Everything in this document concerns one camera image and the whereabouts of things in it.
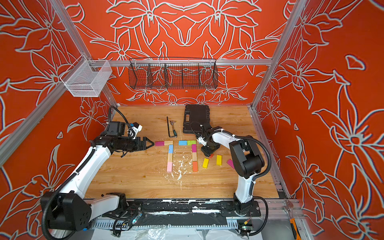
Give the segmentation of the yellow block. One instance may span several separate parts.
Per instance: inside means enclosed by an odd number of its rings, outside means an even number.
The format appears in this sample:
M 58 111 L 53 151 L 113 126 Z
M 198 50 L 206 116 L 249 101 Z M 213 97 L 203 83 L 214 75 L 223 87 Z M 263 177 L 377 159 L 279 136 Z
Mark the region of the yellow block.
M 208 165 L 209 165 L 209 159 L 205 158 L 204 161 L 203 161 L 203 168 L 207 169 Z
M 222 156 L 221 155 L 217 155 L 217 157 L 216 157 L 216 165 L 217 166 L 222 166 Z

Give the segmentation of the green block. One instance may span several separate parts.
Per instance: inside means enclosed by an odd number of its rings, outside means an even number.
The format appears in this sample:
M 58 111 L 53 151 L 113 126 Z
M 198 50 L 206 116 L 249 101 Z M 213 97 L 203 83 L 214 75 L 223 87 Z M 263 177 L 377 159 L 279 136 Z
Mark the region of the green block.
M 188 146 L 196 145 L 196 144 L 197 144 L 196 140 L 188 140 L 188 141 L 187 141 L 187 145 L 188 145 Z

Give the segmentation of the orange block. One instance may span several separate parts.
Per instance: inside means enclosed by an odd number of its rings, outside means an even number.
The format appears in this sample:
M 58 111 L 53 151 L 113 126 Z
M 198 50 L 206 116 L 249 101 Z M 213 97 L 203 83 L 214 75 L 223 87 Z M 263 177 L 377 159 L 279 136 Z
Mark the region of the orange block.
M 193 172 L 198 172 L 199 169 L 198 169 L 198 162 L 197 161 L 193 161 Z

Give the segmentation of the black plastic tool case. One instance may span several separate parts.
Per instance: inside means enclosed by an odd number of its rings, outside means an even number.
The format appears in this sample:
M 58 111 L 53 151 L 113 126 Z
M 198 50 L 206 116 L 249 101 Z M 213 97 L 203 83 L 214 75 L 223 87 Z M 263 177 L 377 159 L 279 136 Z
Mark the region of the black plastic tool case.
M 207 105 L 186 105 L 183 133 L 200 135 L 202 126 L 210 125 L 210 108 Z

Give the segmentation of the pink block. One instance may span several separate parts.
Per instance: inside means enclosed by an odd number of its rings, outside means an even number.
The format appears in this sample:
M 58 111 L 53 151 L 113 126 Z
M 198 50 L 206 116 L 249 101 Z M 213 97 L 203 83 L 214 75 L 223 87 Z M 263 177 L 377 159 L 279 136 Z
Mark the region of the pink block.
M 171 173 L 173 169 L 173 163 L 167 162 L 167 173 Z

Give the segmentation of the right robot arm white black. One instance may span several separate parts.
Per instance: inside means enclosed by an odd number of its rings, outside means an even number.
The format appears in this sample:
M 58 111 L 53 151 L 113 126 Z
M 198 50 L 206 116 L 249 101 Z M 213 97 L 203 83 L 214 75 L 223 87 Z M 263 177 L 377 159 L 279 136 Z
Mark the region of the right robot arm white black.
M 197 142 L 202 144 L 201 150 L 205 156 L 210 156 L 220 146 L 224 146 L 231 152 L 235 171 L 237 172 L 238 185 L 234 193 L 233 204 L 235 213 L 239 216 L 251 215 L 254 200 L 261 200 L 265 205 L 265 218 L 262 225 L 256 231 L 246 230 L 241 227 L 237 230 L 242 237 L 250 237 L 260 234 L 267 225 L 269 218 L 269 206 L 267 201 L 259 196 L 254 196 L 256 180 L 270 172 L 272 157 L 266 146 L 252 136 L 239 136 L 232 134 L 221 127 L 211 127 L 209 123 L 198 124 L 200 130 L 196 135 Z

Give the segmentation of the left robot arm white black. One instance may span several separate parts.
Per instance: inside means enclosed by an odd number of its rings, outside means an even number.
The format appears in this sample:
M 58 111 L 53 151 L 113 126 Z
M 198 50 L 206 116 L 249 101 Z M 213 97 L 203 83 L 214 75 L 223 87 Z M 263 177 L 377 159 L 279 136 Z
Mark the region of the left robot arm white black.
M 139 152 L 154 146 L 146 137 L 138 137 L 142 126 L 108 120 L 106 129 L 90 142 L 90 148 L 70 176 L 53 192 L 41 198 L 42 232 L 47 240 L 55 240 L 51 230 L 65 231 L 63 240 L 70 239 L 76 232 L 89 228 L 95 219 L 105 216 L 114 220 L 112 231 L 116 237 L 118 223 L 128 227 L 140 215 L 140 207 L 128 204 L 123 193 L 109 193 L 92 201 L 85 200 L 85 194 L 101 166 L 114 153 Z

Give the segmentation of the black hex key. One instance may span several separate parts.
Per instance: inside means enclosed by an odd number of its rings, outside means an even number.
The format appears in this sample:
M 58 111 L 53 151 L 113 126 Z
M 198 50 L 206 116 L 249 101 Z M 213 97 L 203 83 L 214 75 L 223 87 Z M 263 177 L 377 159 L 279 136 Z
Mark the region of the black hex key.
M 167 116 L 167 129 L 168 129 L 168 136 L 169 136 L 169 138 L 176 138 L 177 137 L 177 135 L 175 135 L 174 129 L 172 131 L 170 130 L 170 121 L 169 121 L 169 117 L 168 116 Z

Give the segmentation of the green handled ratchet wrench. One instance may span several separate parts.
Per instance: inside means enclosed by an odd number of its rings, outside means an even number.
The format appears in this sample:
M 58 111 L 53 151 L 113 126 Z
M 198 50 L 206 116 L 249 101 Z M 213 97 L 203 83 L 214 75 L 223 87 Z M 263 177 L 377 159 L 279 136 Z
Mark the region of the green handled ratchet wrench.
M 173 131 L 173 138 L 176 138 L 178 136 L 176 130 L 175 130 L 175 121 L 170 121 L 170 124 L 172 126 L 172 131 Z

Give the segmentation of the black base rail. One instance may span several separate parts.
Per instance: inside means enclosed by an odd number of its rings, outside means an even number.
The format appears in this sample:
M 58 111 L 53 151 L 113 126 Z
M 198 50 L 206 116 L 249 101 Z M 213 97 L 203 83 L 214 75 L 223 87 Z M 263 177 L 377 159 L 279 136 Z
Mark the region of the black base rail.
M 257 202 L 245 213 L 235 208 L 232 199 L 128 199 L 129 205 L 140 206 L 141 211 L 153 215 L 214 214 L 220 217 L 260 217 Z

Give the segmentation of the orange handled tool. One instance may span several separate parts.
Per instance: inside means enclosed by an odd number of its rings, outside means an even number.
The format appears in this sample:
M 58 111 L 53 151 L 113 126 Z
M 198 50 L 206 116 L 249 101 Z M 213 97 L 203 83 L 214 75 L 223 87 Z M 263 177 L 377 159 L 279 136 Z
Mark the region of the orange handled tool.
M 290 224 L 291 224 L 294 239 L 295 240 L 302 240 L 300 233 L 299 233 L 298 226 L 297 226 L 294 218 L 290 219 Z

